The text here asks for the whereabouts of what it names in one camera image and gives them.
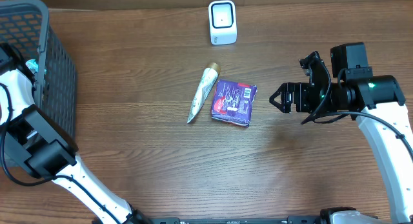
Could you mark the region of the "mint green wipes pack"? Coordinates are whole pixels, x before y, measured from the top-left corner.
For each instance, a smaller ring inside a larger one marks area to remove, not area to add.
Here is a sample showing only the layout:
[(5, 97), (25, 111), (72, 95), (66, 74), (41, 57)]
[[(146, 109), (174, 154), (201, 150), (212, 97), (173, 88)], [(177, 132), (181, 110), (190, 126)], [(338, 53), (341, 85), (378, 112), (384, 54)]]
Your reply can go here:
[(29, 59), (25, 64), (33, 74), (37, 74), (39, 72), (37, 59)]

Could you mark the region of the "purple Carefree pad pack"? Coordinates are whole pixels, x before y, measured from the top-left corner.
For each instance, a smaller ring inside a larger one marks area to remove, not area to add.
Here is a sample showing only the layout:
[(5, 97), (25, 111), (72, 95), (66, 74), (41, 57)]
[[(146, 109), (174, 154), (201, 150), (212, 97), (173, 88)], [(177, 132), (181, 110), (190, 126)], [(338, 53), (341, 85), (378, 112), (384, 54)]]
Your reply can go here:
[(212, 100), (212, 119), (248, 128), (256, 92), (256, 85), (220, 79)]

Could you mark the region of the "white tube gold cap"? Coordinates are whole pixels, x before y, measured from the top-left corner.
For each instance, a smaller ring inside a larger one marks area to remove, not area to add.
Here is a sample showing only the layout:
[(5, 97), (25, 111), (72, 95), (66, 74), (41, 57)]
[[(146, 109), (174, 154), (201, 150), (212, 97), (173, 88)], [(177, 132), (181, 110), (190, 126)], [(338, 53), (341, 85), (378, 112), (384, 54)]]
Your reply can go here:
[(196, 93), (190, 106), (187, 123), (190, 123), (199, 113), (204, 105), (210, 91), (217, 81), (221, 68), (217, 63), (209, 63), (203, 71)]

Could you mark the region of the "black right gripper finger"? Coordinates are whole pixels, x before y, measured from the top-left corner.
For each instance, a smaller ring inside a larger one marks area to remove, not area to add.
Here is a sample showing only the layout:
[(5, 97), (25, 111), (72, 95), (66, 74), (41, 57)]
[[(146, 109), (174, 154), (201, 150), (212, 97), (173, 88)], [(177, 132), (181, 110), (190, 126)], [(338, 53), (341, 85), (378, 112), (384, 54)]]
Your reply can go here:
[(284, 101), (275, 101), (275, 100), (270, 100), (270, 104), (274, 105), (278, 110), (280, 110), (282, 113), (289, 113), (289, 103), (284, 102)]
[(287, 93), (287, 83), (283, 83), (280, 87), (270, 96), (270, 101), (275, 101), (276, 98), (280, 98), (280, 100), (284, 100), (285, 95)]

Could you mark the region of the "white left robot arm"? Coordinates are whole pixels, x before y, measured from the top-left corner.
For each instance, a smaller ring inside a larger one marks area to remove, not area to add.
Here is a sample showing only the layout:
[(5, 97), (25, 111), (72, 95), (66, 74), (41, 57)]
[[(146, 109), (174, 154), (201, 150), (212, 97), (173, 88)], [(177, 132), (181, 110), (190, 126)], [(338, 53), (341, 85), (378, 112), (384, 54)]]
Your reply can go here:
[(34, 102), (35, 76), (23, 56), (1, 44), (1, 168), (21, 186), (53, 182), (72, 193), (96, 223), (150, 223), (83, 163), (75, 141)]

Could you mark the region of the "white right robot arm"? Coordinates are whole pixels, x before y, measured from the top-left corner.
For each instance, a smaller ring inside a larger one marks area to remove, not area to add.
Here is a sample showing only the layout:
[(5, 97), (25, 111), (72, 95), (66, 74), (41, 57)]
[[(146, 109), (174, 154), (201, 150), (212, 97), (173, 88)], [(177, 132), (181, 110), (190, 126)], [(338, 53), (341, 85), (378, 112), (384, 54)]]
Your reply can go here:
[(332, 50), (332, 70), (318, 52), (300, 59), (307, 83), (283, 83), (269, 98), (289, 113), (308, 116), (302, 124), (334, 123), (351, 117), (366, 137), (378, 164), (394, 223), (412, 223), (412, 129), (406, 99), (392, 76), (373, 76), (362, 50)]

